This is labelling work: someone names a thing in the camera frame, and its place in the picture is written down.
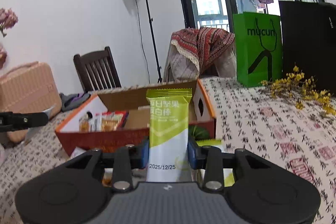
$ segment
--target light stand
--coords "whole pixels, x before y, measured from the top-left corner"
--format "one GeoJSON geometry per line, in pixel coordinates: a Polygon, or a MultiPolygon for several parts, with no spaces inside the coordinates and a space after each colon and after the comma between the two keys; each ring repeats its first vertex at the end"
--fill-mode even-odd
{"type": "Polygon", "coordinates": [[[154,39],[154,32],[153,32],[153,25],[152,21],[153,19],[151,18],[151,14],[149,12],[149,6],[148,6],[148,0],[146,0],[146,5],[147,5],[147,11],[148,11],[148,18],[149,18],[149,25],[151,27],[151,34],[152,34],[152,40],[153,40],[153,47],[154,47],[154,53],[155,53],[155,59],[156,59],[156,65],[157,65],[157,73],[159,74],[159,78],[157,80],[158,83],[162,82],[162,77],[161,77],[161,67],[159,65],[159,59],[158,59],[158,53],[156,51],[156,45],[155,45],[155,39],[154,39]]]}

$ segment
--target chair backrest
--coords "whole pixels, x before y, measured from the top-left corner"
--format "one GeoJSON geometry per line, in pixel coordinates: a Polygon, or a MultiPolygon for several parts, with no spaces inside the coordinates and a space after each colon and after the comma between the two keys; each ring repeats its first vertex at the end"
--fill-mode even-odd
{"type": "Polygon", "coordinates": [[[121,87],[110,47],[73,57],[84,92],[121,87]]]}

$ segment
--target snack bar package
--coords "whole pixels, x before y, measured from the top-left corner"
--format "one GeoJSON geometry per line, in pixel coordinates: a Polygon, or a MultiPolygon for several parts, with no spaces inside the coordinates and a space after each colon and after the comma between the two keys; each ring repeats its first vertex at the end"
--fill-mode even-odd
{"type": "Polygon", "coordinates": [[[151,105],[147,181],[191,181],[188,162],[192,89],[147,90],[151,105]]]}

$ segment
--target yellow dried flowers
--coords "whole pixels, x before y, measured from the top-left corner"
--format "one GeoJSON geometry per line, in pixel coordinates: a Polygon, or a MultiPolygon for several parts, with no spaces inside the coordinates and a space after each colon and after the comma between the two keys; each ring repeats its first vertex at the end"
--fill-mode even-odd
{"type": "Polygon", "coordinates": [[[316,91],[314,88],[314,77],[305,78],[305,74],[295,65],[293,72],[286,74],[287,78],[277,79],[275,82],[262,81],[261,84],[270,92],[272,98],[285,97],[295,99],[295,107],[303,109],[304,105],[301,100],[315,100],[325,110],[326,114],[336,115],[335,108],[330,103],[331,94],[328,90],[316,91]]]}

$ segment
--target table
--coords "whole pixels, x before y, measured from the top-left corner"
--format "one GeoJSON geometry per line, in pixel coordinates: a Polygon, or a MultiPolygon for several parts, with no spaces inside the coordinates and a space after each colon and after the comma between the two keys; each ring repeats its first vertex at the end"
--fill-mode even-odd
{"type": "MultiPolygon", "coordinates": [[[[212,77],[202,82],[216,112],[216,137],[226,151],[245,148],[313,183],[322,199],[315,223],[335,224],[336,119],[322,119],[316,104],[305,103],[303,110],[297,110],[233,79],[212,77]]],[[[28,145],[13,148],[0,167],[2,224],[22,223],[14,196],[23,183],[68,159],[54,133],[67,115],[60,113],[28,145]]]]}
{"type": "Polygon", "coordinates": [[[233,79],[207,78],[203,85],[224,149],[245,148],[310,181],[321,195],[314,223],[335,224],[336,119],[322,119],[321,107],[313,102],[298,110],[261,93],[263,88],[244,88],[233,79]]]}

